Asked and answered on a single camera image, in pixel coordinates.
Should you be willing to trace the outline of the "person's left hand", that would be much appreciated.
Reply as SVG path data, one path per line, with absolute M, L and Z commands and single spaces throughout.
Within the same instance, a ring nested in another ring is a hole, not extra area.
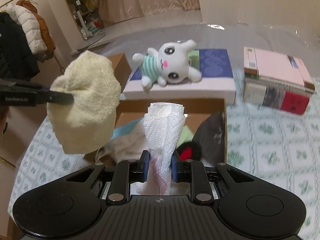
M 0 109 L 0 137 L 2 139 L 4 132 L 6 131 L 7 127 L 7 117 L 9 115 L 10 108 L 9 106 L 1 106 Z

